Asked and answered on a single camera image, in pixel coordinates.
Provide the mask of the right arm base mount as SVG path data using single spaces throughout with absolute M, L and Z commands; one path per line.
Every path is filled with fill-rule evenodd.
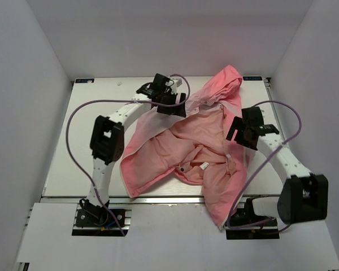
M 226 222 L 227 240 L 249 241 L 280 238 L 277 220 L 256 215 L 253 211 L 253 199 L 250 197 L 241 199 L 229 222 Z

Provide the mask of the pink hooded jacket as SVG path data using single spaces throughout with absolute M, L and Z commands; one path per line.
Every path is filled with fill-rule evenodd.
M 228 65 L 189 97 L 186 117 L 156 109 L 143 114 L 120 162 L 128 195 L 138 197 L 175 174 L 183 183 L 202 188 L 206 208 L 222 228 L 254 157 L 253 151 L 226 139 L 241 114 L 241 84 L 242 76 Z

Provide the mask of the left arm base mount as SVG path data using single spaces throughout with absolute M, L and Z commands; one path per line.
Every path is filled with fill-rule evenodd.
M 95 206 L 80 199 L 72 228 L 72 236 L 125 237 L 131 223 L 131 211 L 124 208 Z

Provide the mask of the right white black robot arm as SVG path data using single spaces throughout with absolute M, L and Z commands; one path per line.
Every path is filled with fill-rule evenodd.
M 323 174 L 312 173 L 282 140 L 273 124 L 265 124 L 261 109 L 242 109 L 235 117 L 227 139 L 262 153 L 282 181 L 278 196 L 256 196 L 246 199 L 243 218 L 250 225 L 264 219 L 279 218 L 285 224 L 324 220 L 328 212 L 328 180 Z

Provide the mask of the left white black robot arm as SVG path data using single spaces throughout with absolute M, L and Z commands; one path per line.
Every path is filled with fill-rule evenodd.
M 91 187 L 86 199 L 80 202 L 83 210 L 95 225 L 108 219 L 108 188 L 115 163 L 124 152 L 124 133 L 140 116 L 154 109 L 155 113 L 185 117 L 185 101 L 189 93 L 178 93 L 186 80 L 179 75 L 166 77 L 156 74 L 152 82 L 142 85 L 134 97 L 110 116 L 95 119 L 90 149 L 93 157 Z

